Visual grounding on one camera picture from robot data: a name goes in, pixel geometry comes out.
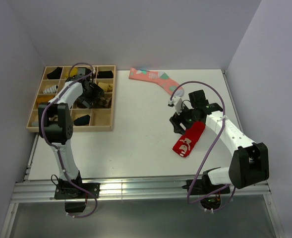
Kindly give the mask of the brown argyle sock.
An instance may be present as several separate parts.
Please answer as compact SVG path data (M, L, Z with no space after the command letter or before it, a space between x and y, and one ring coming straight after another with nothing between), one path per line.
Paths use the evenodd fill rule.
M111 108L111 105L112 105L112 97L110 98L100 97L96 99L94 105L96 108L109 109Z

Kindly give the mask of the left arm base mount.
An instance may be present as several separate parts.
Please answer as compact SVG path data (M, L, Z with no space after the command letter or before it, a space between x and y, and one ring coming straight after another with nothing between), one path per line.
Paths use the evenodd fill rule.
M78 189L67 180L62 180L56 175L51 175L51 182L56 186L54 200L84 199L84 202L65 202L64 208L67 213L82 213L87 205L88 199L97 199L100 192L100 183L83 183L81 174L76 179L71 180Z

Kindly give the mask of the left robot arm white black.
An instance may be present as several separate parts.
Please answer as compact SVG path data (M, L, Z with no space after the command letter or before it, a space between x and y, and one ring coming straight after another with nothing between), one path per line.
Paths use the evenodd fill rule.
M71 181L67 184L65 191L72 198L80 197L84 186L75 181L80 177L80 171L76 166L70 143L73 136L70 109L76 100L90 108L93 101L103 95L103 89L95 83L86 80L69 80L53 99L38 105L40 136L55 155L59 179Z

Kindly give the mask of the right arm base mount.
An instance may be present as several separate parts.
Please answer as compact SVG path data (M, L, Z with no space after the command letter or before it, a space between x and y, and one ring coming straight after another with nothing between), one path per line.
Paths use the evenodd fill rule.
M221 187L225 186L224 184L219 185L212 185L208 178L201 178L198 179L194 187L191 191L190 195L206 195L212 191L215 191ZM204 198L200 201L201 206L204 208L205 211L215 211L216 209L219 209L222 204L221 195L222 194L229 194L230 188L224 188L223 190L214 192L212 195L208 196L207 198Z

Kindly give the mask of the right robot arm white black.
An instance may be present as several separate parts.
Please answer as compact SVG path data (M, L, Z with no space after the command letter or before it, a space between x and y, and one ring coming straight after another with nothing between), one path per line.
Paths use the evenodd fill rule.
M191 108L183 104L181 97L173 96L168 106L175 109L170 122L174 132L185 135L196 122L201 122L228 148L232 160L229 167L205 171L202 189L213 193L221 184L231 184L238 189L265 181L269 178L268 148L243 134L224 114L217 103L209 103L203 90L189 94Z

